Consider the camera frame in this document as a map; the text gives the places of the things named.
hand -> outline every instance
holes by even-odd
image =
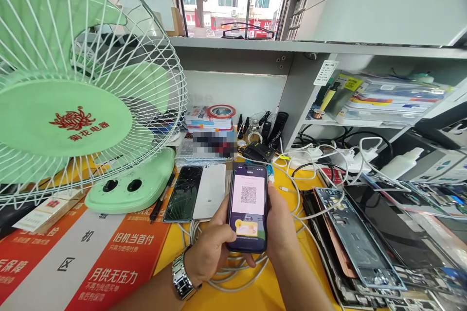
[[[299,252],[300,244],[287,202],[271,181],[268,182],[268,195],[271,208],[267,222],[267,254],[270,259],[280,259],[290,253]]]
[[[200,238],[185,253],[185,270],[195,287],[210,280],[224,265],[229,255],[225,242],[234,242],[237,238],[226,224],[228,206],[229,196],[226,196]],[[243,257],[250,267],[256,266],[251,254],[243,254]]]

phone screen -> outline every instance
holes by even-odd
[[[164,222],[186,223],[191,221],[202,173],[203,168],[199,166],[185,166],[180,170],[165,210]]]
[[[426,232],[382,194],[369,185],[346,186],[345,191],[408,268],[416,270],[445,266],[428,246]]]
[[[231,251],[262,253],[266,250],[268,171],[257,165],[235,164],[229,201],[229,224],[237,233]]]

fan guard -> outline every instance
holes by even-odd
[[[0,8],[0,209],[121,175],[177,134],[183,68],[143,0]]]

silver wristwatch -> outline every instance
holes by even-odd
[[[185,252],[190,249],[190,247],[191,246],[186,248],[183,254],[177,257],[172,264],[172,279],[180,300],[188,300],[202,286],[201,284],[198,288],[195,288],[185,271]]]

qr code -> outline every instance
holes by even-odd
[[[242,186],[242,203],[256,204],[256,188]]]

